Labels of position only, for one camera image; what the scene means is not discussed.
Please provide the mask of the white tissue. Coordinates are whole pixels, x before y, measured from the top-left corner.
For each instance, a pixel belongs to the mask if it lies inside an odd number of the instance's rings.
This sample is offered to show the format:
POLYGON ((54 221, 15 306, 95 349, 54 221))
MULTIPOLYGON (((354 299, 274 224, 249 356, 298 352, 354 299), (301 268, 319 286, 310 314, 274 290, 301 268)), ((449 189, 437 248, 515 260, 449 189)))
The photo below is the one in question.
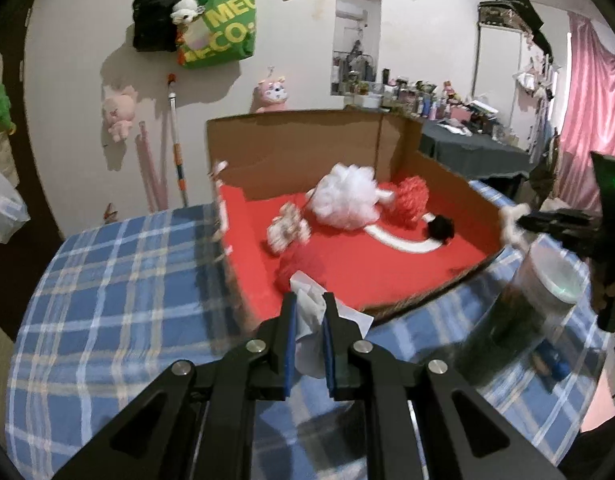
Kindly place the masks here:
POLYGON ((294 364, 300 374, 323 379, 326 377, 323 346, 323 320, 326 312, 323 295, 326 289, 301 271, 291 276, 290 289, 297 295, 294 364))

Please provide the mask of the green plush on door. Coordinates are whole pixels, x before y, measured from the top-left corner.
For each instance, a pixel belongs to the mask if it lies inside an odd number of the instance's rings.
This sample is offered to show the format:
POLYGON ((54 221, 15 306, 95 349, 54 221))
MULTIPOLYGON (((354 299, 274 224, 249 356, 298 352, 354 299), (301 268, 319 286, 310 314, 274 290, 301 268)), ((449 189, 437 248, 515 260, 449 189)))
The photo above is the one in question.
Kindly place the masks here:
POLYGON ((4 84, 0 84, 0 132, 13 134, 16 131, 16 125, 10 116, 12 103, 7 95, 4 84))

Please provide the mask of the red white pom-pom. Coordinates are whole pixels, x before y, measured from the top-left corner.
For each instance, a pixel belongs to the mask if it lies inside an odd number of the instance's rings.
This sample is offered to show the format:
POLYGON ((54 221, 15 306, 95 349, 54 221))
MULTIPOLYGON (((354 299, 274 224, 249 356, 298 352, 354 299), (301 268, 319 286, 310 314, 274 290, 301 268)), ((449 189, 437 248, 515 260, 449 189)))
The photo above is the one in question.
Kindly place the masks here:
POLYGON ((399 183, 384 183, 380 189, 390 194, 388 203, 383 205, 387 219, 400 228, 416 229, 427 212, 427 182, 422 177, 407 177, 399 183))

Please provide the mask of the white plastic bag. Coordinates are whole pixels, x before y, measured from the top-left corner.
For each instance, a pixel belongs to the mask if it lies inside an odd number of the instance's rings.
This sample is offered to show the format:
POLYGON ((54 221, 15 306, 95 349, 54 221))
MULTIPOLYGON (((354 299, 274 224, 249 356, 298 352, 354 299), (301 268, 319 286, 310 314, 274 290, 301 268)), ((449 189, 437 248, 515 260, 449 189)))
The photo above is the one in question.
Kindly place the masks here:
POLYGON ((26 203, 0 171, 0 243, 7 244, 29 220, 26 203))

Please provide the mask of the black pom-pom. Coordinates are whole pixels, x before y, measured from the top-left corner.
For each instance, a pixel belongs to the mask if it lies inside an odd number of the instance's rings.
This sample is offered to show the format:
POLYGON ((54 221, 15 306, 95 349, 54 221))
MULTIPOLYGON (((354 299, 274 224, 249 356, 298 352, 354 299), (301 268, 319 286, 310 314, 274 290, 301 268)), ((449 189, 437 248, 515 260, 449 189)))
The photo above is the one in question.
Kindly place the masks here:
POLYGON ((439 214, 427 222, 427 233, 433 240, 445 244, 455 236, 454 220, 439 214))

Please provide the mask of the white panda plush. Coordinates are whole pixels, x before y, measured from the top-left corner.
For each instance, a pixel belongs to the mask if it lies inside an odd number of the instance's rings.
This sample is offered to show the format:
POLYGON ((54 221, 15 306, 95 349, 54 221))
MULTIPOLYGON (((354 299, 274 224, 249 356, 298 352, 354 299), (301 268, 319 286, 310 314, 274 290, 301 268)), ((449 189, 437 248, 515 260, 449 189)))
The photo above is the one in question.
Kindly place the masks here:
POLYGON ((180 0, 175 3, 171 13, 174 25, 188 25, 204 13, 204 6, 197 0, 180 0))

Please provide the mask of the blue plaid tablecloth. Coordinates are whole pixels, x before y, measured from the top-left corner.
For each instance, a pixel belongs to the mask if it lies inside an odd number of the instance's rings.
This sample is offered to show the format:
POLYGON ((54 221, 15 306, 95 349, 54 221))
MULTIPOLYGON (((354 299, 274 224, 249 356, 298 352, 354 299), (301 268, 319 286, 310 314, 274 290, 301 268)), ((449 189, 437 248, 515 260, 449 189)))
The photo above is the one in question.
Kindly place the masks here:
MULTIPOLYGON (((212 206, 161 212, 73 235, 38 283, 22 321, 7 386, 6 446, 25 479, 50 479, 87 438, 178 359, 219 359, 242 342, 237 315, 209 240, 212 206)), ((587 291, 550 339, 572 373, 554 387, 528 361, 481 394, 551 462, 580 430, 611 336, 587 291)), ((368 338, 416 362, 449 351, 513 277, 521 253, 506 248, 484 271, 368 338)), ((344 442, 344 403, 324 380, 296 376, 282 403, 260 403, 252 479, 367 479, 365 457, 344 442)))

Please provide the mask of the wall mirror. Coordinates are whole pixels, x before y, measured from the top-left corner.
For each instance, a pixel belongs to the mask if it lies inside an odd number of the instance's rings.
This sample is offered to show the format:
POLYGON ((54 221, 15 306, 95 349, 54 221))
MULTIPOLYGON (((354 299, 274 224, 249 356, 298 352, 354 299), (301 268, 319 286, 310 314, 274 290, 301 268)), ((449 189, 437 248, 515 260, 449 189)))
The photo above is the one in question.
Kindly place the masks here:
POLYGON ((377 79, 382 0, 336 0, 330 93, 343 96, 356 81, 377 79))

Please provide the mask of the dark cloth side table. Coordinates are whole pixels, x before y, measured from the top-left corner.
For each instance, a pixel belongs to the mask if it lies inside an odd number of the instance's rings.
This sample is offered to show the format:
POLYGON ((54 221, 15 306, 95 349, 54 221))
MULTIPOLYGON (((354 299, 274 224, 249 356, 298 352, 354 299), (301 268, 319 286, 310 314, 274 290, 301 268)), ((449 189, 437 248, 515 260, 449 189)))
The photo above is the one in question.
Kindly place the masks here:
POLYGON ((436 122, 383 114, 376 170, 379 177, 418 174, 428 178, 449 170, 466 180, 528 177, 530 157, 520 148, 488 136, 462 136, 436 122))

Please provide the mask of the pink cat plush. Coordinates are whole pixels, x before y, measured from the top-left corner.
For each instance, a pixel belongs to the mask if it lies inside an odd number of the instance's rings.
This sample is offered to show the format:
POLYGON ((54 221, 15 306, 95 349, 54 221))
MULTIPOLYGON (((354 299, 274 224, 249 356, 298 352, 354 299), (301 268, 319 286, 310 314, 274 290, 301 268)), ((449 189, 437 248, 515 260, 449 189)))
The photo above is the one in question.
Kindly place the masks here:
POLYGON ((257 105, 256 112, 269 113, 281 112, 286 110, 288 92, 285 87, 284 77, 268 77, 259 81, 254 89, 254 104, 257 105))

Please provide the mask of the pink curtain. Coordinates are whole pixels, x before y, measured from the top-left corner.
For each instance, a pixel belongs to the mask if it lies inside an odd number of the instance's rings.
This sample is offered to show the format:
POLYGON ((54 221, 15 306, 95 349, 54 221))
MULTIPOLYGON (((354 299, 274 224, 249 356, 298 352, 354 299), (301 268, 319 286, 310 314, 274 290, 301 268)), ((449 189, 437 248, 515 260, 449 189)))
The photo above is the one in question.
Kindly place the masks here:
POLYGON ((592 22, 570 15, 571 70, 560 135, 557 195, 575 209, 600 210, 591 153, 615 157, 615 54, 592 22))

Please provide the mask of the black backpack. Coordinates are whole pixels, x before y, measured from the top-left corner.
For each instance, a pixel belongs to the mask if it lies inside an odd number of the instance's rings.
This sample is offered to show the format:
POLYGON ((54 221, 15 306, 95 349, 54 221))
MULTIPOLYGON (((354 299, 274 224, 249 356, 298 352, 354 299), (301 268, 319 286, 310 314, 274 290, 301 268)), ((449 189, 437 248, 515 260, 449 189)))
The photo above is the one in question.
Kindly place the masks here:
POLYGON ((138 52, 174 52, 178 26, 171 14, 180 0, 134 0, 133 47, 138 52))

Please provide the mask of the red yarn ball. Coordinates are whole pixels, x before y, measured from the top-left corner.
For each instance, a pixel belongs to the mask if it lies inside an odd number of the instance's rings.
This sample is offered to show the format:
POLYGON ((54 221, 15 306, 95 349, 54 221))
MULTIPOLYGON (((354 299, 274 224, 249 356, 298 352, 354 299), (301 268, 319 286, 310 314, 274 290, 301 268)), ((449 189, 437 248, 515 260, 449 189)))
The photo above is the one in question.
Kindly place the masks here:
POLYGON ((326 286, 326 269, 321 256, 310 244, 292 243, 280 256, 280 265, 275 274, 275 285, 280 292, 289 292, 290 279, 302 272, 313 281, 326 286))

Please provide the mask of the pink pig plush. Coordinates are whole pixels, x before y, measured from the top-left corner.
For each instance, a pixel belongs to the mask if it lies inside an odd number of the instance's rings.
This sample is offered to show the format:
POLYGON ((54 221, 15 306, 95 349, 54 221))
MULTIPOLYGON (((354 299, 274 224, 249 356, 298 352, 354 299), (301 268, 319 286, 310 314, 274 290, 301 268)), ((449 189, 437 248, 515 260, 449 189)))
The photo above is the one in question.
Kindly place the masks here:
POLYGON ((125 141, 134 124, 137 91, 127 86, 107 96, 102 103, 102 115, 114 143, 125 141))

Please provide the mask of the beige knotted rope toy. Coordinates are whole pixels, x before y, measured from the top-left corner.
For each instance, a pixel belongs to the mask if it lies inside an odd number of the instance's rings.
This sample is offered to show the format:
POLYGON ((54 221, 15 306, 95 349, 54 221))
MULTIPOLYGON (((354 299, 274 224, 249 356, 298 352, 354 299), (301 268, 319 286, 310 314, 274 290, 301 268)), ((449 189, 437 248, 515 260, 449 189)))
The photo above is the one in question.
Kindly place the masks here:
POLYGON ((310 237, 309 222, 294 203, 284 203, 266 229, 268 248, 274 255, 281 255, 294 243, 305 245, 310 237))

